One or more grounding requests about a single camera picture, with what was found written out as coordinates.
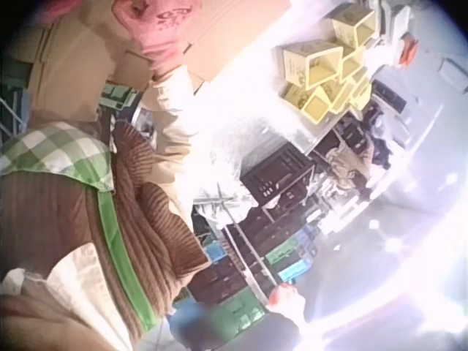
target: beige jacket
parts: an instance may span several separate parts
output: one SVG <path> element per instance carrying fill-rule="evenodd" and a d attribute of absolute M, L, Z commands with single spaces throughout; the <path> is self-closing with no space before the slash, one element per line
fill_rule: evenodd
<path fill-rule="evenodd" d="M 339 147 L 332 148 L 326 154 L 326 159 L 335 173 L 336 184 L 341 189 L 353 189 L 355 185 L 352 182 L 352 177 L 355 171 L 361 173 L 367 180 L 369 180 L 371 176 L 370 171 L 372 157 L 374 155 L 374 143 L 370 137 L 366 137 L 367 149 L 361 155 L 357 155 L 346 144 L 339 133 L 335 134 L 340 141 Z"/>

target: person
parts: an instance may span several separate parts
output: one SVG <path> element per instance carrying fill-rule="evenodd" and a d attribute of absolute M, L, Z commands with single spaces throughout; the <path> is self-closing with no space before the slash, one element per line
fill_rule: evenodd
<path fill-rule="evenodd" d="M 374 155 L 372 156 L 372 164 L 377 166 L 382 166 L 384 170 L 389 170 L 391 167 L 390 164 L 390 155 L 392 151 L 388 148 L 387 143 L 383 139 L 377 137 L 371 137 L 372 142 L 374 143 Z"/>
<path fill-rule="evenodd" d="M 30 87 L 34 128 L 0 158 L 1 339 L 14 350 L 132 350 L 210 264 L 192 233 L 197 121 L 177 39 L 200 2 L 76 2 L 45 16 L 54 35 Z M 81 128 L 95 125 L 128 39 L 151 69 L 141 104 L 154 112 L 156 153 L 123 121 L 115 154 Z"/>
<path fill-rule="evenodd" d="M 325 158 L 331 166 L 332 179 L 340 190 L 348 191 L 357 189 L 362 201 L 370 200 L 371 190 L 366 187 L 370 178 L 372 157 L 374 155 L 374 143 L 366 136 L 366 149 L 357 155 L 339 135 L 338 145 L 326 151 Z"/>

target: cardboard box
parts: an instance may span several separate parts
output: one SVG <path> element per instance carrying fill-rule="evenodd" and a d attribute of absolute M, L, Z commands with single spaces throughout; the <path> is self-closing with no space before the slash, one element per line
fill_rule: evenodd
<path fill-rule="evenodd" d="M 361 83 L 361 90 L 356 91 L 351 98 L 351 104 L 359 111 L 362 111 L 369 103 L 372 93 L 372 84 L 368 78 Z"/>
<path fill-rule="evenodd" d="M 341 74 L 343 48 L 317 39 L 283 48 L 284 78 L 306 90 Z"/>
<path fill-rule="evenodd" d="M 201 12 L 181 30 L 184 63 L 195 90 L 200 82 L 211 82 L 290 6 L 289 0 L 203 0 Z"/>
<path fill-rule="evenodd" d="M 351 98 L 356 97 L 366 87 L 366 80 L 369 80 L 367 77 L 367 68 L 362 67 L 354 75 L 349 77 L 348 80 L 354 85 Z"/>
<path fill-rule="evenodd" d="M 340 77 L 340 81 L 343 82 L 364 66 L 365 48 L 359 47 L 354 49 L 340 41 L 337 41 L 336 44 L 343 47 Z"/>
<path fill-rule="evenodd" d="M 359 4 L 351 4 L 332 18 L 336 38 L 351 48 L 364 46 L 377 31 L 375 12 Z"/>
<path fill-rule="evenodd" d="M 340 83 L 337 79 L 329 80 L 322 84 L 323 90 L 330 100 L 330 111 L 340 113 L 350 103 L 354 84 L 350 80 Z"/>
<path fill-rule="evenodd" d="M 322 86 L 306 90 L 294 84 L 288 84 L 282 98 L 300 110 L 314 124 L 319 124 L 330 109 L 330 100 Z"/>

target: pink cloth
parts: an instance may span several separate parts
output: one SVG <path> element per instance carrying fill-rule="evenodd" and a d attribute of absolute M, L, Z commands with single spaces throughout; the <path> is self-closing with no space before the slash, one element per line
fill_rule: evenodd
<path fill-rule="evenodd" d="M 43 24 L 51 24 L 57 18 L 66 15 L 76 6 L 81 5 L 82 0 L 47 0 L 40 10 L 37 21 Z"/>
<path fill-rule="evenodd" d="M 116 0 L 112 11 L 161 77 L 181 64 L 178 30 L 200 7 L 200 0 Z"/>

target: orange object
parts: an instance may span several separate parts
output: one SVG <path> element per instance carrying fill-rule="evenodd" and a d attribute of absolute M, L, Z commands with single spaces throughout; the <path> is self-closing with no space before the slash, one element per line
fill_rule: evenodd
<path fill-rule="evenodd" d="M 410 33 L 406 33 L 402 39 L 404 41 L 404 47 L 399 63 L 403 67 L 408 67 L 414 60 L 418 51 L 418 41 Z"/>

